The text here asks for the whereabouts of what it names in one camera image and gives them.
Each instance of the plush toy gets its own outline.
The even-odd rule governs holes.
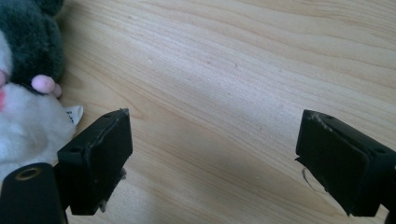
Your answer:
[[[34,162],[55,163],[75,125],[56,97],[64,69],[53,17],[63,0],[0,0],[0,182]]]

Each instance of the light wooden surface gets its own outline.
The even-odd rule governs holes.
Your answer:
[[[383,223],[294,159],[304,109],[396,148],[396,2],[66,0],[64,105],[131,109],[107,211],[70,223]]]

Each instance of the black plastic part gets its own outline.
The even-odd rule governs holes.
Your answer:
[[[348,215],[375,216],[379,205],[396,212],[396,153],[344,122],[305,110],[297,159]]]
[[[94,215],[125,176],[132,155],[129,110],[103,115],[58,151],[55,167],[63,207],[73,215]]]
[[[31,164],[6,177],[0,200],[0,223],[67,223],[51,165]]]

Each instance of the white label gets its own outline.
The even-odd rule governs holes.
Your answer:
[[[84,113],[84,108],[82,107],[82,105],[75,105],[75,106],[65,107],[64,111],[72,120],[73,124],[77,126],[82,118],[82,114]]]

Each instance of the wood grain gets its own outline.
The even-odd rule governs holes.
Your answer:
[[[396,2],[67,0],[64,105],[131,109],[104,214],[70,223],[383,223],[294,159],[304,109],[396,148]]]

